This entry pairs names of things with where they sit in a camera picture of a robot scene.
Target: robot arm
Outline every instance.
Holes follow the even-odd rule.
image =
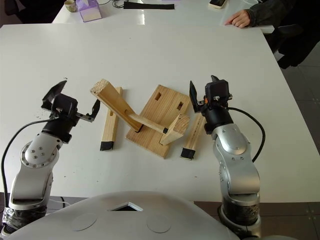
[[[205,131],[214,140],[222,193],[218,215],[221,222],[242,239],[260,237],[260,178],[251,158],[251,145],[228,112],[228,100],[232,99],[228,82],[215,76],[211,78],[200,102],[190,82],[190,99],[194,111],[205,117]]]
[[[46,215],[53,182],[52,171],[59,159],[59,149],[69,143],[72,137],[70,131],[79,119],[92,122],[98,114],[98,100],[92,108],[92,114],[78,113],[77,100],[61,94],[66,82],[52,87],[42,99],[41,107],[51,112],[50,121],[21,150],[20,171],[13,181],[10,198],[3,212],[4,236]]]

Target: black sleeve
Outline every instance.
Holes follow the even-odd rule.
[[[281,20],[291,11],[297,0],[267,0],[247,9],[250,15],[250,26],[279,26]]]

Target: tissue box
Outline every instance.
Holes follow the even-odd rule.
[[[76,6],[84,22],[102,18],[97,0],[76,0]]]

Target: table surface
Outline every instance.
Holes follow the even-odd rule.
[[[248,9],[245,0],[227,0],[222,9],[208,7],[209,0],[131,0],[145,4],[174,4],[175,10],[159,9],[118,9],[109,2],[100,5],[102,19],[90,23],[110,22],[124,25],[178,25],[178,26],[223,26],[225,21],[234,13]],[[53,23],[82,23],[79,12],[69,12],[64,6],[54,19]],[[259,26],[263,33],[274,31],[272,25]]]
[[[63,93],[87,113],[95,102],[91,87],[104,78],[124,88],[140,113],[157,85],[198,95],[216,75],[229,82],[231,107],[251,113],[264,126],[266,142],[255,162],[262,202],[320,201],[320,156],[285,78],[259,29],[234,27],[126,26],[102,24],[5,25],[0,29],[0,152],[31,121],[47,119],[42,98],[67,78]],[[194,119],[192,107],[188,109]],[[126,190],[160,191],[194,201],[220,201],[219,164],[211,136],[200,137],[195,159],[180,158],[185,135],[167,159],[125,139],[119,121],[115,149],[99,151],[107,108],[93,123],[80,120],[60,150],[51,195],[92,197]],[[231,112],[252,143],[261,131],[251,119]],[[40,132],[30,126],[13,142],[5,160],[8,188],[20,169],[22,147]]]

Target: wooden block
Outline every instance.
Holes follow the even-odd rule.
[[[129,114],[129,117],[132,118],[133,120],[136,120],[137,122],[139,122],[143,125],[146,125],[149,128],[156,130],[157,132],[159,132],[161,134],[165,134],[168,131],[168,128],[161,126],[160,124],[157,124],[153,121],[150,121],[149,119],[147,119],[143,116],[137,115],[135,113]]]
[[[187,115],[179,114],[170,124],[168,132],[162,135],[160,144],[167,145],[181,138],[188,128],[189,120],[190,118]]]
[[[170,124],[179,114],[187,111],[190,98],[180,92],[158,85],[152,96],[144,106],[140,116],[169,128]],[[149,127],[142,127],[140,132],[130,129],[126,138],[141,147],[163,158],[168,154],[170,144],[160,144],[163,133]]]
[[[196,146],[198,143],[199,136],[201,132],[204,130],[204,125],[206,123],[206,119],[201,113],[197,113],[195,120],[192,125],[191,132],[186,139],[186,142],[183,146],[181,157],[192,160],[196,153]]]
[[[120,96],[122,96],[122,87],[116,87],[115,89],[120,94]],[[118,120],[118,116],[114,114],[113,111],[108,109],[102,135],[100,151],[107,151],[113,149],[114,143],[116,141]]]
[[[138,132],[140,130],[142,124],[127,115],[134,114],[135,112],[110,82],[102,79],[93,86],[90,92],[111,111],[122,118],[134,131]]]

